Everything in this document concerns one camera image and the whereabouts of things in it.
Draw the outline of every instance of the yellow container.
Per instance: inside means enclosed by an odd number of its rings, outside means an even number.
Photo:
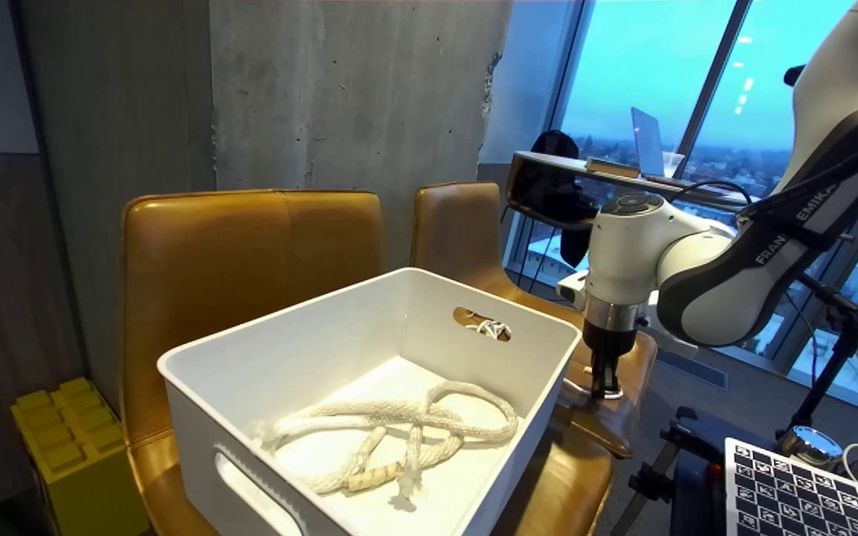
[[[123,427],[87,378],[16,400],[13,418],[51,502],[56,533],[148,533]]]

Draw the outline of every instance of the window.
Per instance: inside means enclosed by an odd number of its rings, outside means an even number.
[[[793,89],[784,71],[808,64],[848,7],[853,0],[585,0],[549,126],[573,135],[585,158],[638,165],[628,107],[641,107],[659,116],[664,149],[689,153],[686,180],[726,180],[766,196],[793,149]],[[553,287],[585,269],[561,259],[553,231],[521,231],[527,232],[516,232],[507,266],[531,287]],[[836,248],[811,272],[858,302],[858,245]],[[811,381],[833,336],[823,308],[796,287],[760,336],[723,351],[750,351],[766,366]],[[842,366],[830,394],[858,403],[858,357]]]

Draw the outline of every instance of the chair backrest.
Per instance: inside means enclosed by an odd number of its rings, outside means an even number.
[[[130,448],[169,433],[159,357],[381,272],[375,193],[156,193],[123,214],[123,421]]]
[[[501,269],[501,187],[494,183],[416,190],[412,266],[486,287]]]

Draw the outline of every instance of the mustard upholstered chair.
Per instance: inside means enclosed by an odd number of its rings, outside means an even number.
[[[215,533],[188,503],[159,357],[381,272],[375,193],[160,193],[123,214],[123,424],[156,533]]]
[[[580,329],[585,318],[577,311],[519,289],[501,269],[501,211],[503,196],[494,183],[457,183],[416,190],[412,266],[446,275]],[[594,436],[614,455],[625,455],[631,448],[628,439],[638,421],[653,354],[653,336],[638,333],[635,350],[623,354],[616,366],[625,397],[616,403],[597,403],[586,411],[573,411],[573,427]],[[591,385],[591,375],[585,374],[586,365],[591,350],[577,347],[565,378]]]

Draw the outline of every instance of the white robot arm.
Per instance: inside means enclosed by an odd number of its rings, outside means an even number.
[[[585,283],[585,342],[597,381],[635,333],[635,308],[659,289],[659,321],[698,347],[757,333],[786,287],[858,217],[858,3],[828,33],[793,92],[796,144],[784,183],[731,235],[655,196],[603,210]]]

